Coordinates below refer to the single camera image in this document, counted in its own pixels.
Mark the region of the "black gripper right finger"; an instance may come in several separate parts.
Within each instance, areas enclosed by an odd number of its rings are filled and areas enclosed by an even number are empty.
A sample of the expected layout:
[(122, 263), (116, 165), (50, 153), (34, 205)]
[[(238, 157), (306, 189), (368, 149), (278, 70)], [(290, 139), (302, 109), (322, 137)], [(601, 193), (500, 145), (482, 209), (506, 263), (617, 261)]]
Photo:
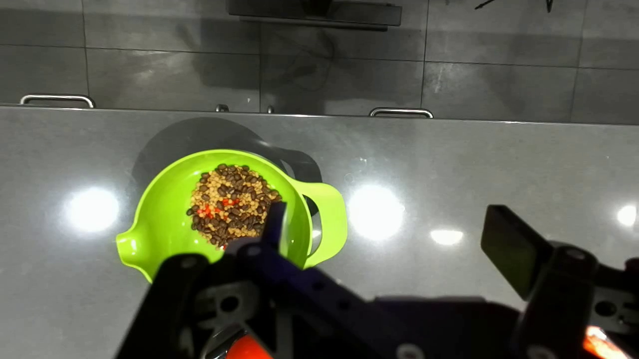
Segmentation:
[(488, 207), (482, 251), (524, 301), (545, 295), (555, 249), (508, 205)]

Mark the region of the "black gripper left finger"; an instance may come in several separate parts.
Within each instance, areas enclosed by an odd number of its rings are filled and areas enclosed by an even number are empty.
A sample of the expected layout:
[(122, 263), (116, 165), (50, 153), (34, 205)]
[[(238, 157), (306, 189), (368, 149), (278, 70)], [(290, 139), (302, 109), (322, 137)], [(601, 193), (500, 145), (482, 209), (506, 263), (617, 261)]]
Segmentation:
[(280, 251), (280, 239), (284, 233), (286, 203), (274, 201), (268, 209), (264, 229), (254, 239), (242, 239), (232, 243), (226, 253), (236, 257), (260, 257), (276, 255)]

